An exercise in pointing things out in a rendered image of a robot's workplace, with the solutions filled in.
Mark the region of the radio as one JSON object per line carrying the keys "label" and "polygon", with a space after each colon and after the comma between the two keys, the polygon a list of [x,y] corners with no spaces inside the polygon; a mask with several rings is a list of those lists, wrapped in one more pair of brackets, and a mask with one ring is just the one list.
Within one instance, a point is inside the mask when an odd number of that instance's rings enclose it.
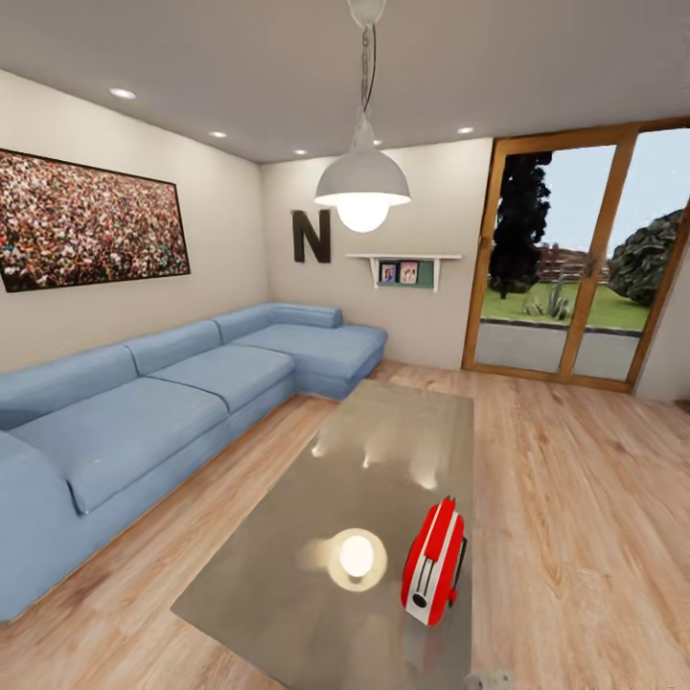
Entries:
{"label": "radio", "polygon": [[433,506],[414,540],[402,575],[402,603],[405,610],[427,627],[435,625],[444,613],[447,599],[452,608],[457,592],[453,579],[459,564],[464,519],[455,512],[455,501],[445,498]]}

